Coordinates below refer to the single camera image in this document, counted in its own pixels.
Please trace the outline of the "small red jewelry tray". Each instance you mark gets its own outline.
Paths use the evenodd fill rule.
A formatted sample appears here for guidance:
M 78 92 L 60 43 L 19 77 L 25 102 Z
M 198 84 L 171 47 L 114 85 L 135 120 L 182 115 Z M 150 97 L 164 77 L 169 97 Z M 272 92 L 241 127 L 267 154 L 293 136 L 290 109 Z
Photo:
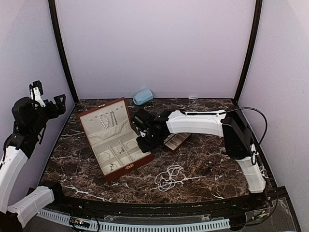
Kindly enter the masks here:
M 191 133 L 171 134 L 164 140 L 165 147 L 175 153 L 191 137 Z

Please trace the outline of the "large red jewelry box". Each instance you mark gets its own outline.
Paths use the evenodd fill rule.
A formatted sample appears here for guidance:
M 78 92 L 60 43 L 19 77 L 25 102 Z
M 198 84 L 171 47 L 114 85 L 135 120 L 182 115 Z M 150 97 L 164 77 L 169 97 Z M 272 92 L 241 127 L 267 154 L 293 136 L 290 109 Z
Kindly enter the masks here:
M 133 130 L 127 100 L 120 98 L 78 115 L 87 140 L 107 182 L 130 173 L 153 160 L 142 152 Z M 136 154 L 144 157 L 134 160 Z

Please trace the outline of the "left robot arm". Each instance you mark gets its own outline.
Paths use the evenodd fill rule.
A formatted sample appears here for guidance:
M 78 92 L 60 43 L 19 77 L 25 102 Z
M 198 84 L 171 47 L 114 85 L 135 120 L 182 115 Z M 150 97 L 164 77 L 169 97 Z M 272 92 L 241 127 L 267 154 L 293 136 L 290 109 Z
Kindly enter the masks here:
M 21 232 L 26 224 L 43 208 L 51 204 L 58 211 L 68 207 L 62 186 L 47 181 L 36 187 L 29 195 L 13 205 L 8 205 L 17 177 L 30 159 L 36 144 L 40 144 L 50 119 L 66 111 L 66 96 L 55 96 L 53 101 L 38 97 L 23 97 L 12 108 L 14 116 L 13 133 L 3 145 L 0 162 L 0 230 Z

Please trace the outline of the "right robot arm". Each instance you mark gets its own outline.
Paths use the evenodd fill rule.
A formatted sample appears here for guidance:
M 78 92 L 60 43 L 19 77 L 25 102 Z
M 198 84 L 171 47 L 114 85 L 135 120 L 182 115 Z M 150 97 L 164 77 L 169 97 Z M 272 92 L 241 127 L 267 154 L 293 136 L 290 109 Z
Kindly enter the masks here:
M 265 202 L 263 191 L 266 177 L 257 161 L 260 141 L 254 140 L 253 132 L 242 114 L 243 108 L 198 111 L 163 111 L 157 116 L 144 109 L 131 118 L 141 136 L 137 138 L 143 152 L 161 146 L 168 136 L 180 133 L 209 134 L 224 139 L 226 154 L 240 165 L 250 193 L 246 205 L 256 210 Z

